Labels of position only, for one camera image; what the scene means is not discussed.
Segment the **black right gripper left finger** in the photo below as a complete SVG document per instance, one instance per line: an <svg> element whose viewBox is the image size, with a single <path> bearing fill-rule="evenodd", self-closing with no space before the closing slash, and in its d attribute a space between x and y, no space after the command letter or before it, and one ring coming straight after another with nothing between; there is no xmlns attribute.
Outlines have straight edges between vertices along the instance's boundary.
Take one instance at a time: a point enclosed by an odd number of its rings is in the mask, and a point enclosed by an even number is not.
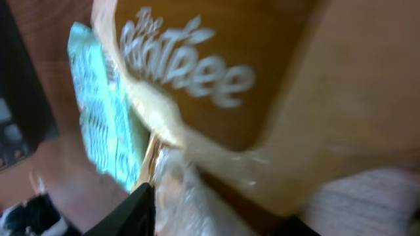
<svg viewBox="0 0 420 236"><path fill-rule="evenodd" d="M154 236L155 189L141 184L126 200L84 236Z"/></svg>

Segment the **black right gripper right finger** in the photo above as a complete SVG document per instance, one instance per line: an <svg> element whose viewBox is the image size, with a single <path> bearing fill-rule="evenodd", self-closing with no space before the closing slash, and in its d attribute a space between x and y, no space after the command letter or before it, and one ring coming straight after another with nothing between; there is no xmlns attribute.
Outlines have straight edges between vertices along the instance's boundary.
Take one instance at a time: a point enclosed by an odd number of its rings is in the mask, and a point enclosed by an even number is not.
<svg viewBox="0 0 420 236"><path fill-rule="evenodd" d="M268 232L268 236L320 236L298 217L292 216L281 221Z"/></svg>

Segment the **teal wet wipes pack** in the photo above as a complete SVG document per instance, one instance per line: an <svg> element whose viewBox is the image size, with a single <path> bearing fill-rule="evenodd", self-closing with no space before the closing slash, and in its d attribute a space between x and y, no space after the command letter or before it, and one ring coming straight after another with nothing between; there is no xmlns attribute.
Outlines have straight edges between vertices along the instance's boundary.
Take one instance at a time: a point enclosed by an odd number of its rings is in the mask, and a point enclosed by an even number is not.
<svg viewBox="0 0 420 236"><path fill-rule="evenodd" d="M119 71L94 31L72 25L68 56L87 158L130 192L139 180L150 133L128 99Z"/></svg>

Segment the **brown Pantree snack bag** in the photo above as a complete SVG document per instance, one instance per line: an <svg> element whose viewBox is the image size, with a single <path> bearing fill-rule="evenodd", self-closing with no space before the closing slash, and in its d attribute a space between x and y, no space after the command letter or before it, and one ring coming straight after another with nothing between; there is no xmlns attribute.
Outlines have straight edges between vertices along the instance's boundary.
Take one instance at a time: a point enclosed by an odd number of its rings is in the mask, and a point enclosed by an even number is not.
<svg viewBox="0 0 420 236"><path fill-rule="evenodd" d="M138 182L178 159L251 224L419 154L419 2L95 1L92 25L151 133Z"/></svg>

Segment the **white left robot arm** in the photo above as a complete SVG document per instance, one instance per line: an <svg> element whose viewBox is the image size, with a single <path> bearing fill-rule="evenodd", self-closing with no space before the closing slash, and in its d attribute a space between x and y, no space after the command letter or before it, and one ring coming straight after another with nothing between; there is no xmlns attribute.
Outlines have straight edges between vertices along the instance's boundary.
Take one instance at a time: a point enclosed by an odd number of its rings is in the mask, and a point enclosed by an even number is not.
<svg viewBox="0 0 420 236"><path fill-rule="evenodd" d="M81 232L55 207L49 194L42 193L2 212L1 235L81 236Z"/></svg>

